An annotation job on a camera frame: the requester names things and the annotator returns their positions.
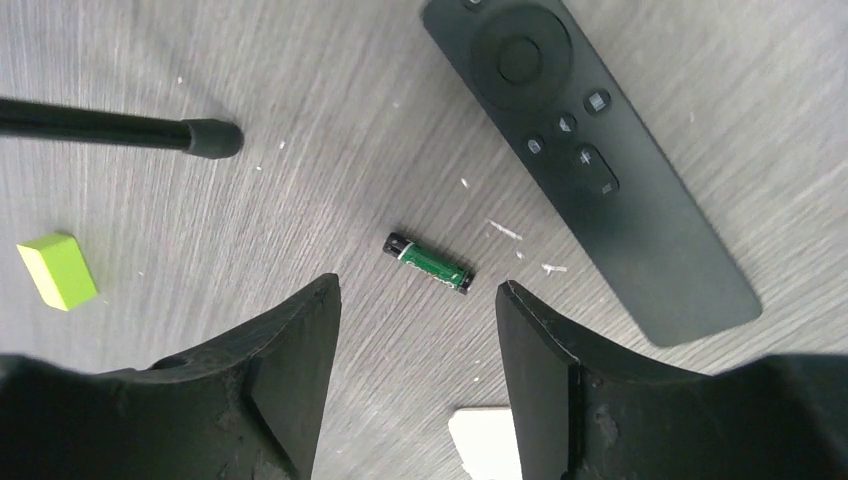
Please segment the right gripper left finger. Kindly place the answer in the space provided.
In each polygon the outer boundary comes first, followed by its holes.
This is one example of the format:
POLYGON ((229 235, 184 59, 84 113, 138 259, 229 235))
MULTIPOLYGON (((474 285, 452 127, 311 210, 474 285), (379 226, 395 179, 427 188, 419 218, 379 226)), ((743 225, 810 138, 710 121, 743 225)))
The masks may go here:
POLYGON ((145 370, 1 359, 5 479, 308 479, 341 319, 339 279, 145 370))

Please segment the white battery cover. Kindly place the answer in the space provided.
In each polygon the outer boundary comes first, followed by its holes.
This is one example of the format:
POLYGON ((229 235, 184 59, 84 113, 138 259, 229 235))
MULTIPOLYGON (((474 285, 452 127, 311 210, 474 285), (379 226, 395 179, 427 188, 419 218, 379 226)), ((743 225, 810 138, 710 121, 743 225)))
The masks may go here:
POLYGON ((463 469, 473 480, 522 479, 509 407, 458 409, 447 426, 463 469))

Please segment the green battery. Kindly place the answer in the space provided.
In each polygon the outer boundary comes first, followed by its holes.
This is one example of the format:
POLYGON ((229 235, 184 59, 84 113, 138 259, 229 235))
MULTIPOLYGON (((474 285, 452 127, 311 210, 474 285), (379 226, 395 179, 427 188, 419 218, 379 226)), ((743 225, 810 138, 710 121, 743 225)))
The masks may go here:
POLYGON ((425 272, 431 278, 463 295, 468 293, 475 278, 471 271, 396 232, 391 232, 387 236, 383 252, 405 265, 425 272))

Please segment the black remote control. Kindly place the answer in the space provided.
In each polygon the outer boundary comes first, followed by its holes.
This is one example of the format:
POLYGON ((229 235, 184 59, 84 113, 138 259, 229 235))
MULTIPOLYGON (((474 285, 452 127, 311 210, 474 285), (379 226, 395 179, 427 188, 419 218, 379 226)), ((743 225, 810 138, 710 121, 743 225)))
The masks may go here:
POLYGON ((429 1, 423 25, 647 339, 757 319, 761 301, 560 1, 429 1))

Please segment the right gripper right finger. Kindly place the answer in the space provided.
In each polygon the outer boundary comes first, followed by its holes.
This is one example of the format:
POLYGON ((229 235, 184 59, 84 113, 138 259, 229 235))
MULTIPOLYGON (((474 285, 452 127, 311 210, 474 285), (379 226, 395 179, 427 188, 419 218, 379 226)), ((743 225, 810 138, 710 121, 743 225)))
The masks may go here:
POLYGON ((847 359, 769 355, 717 375, 661 363, 514 281, 496 318, 526 479, 843 479, 847 359))

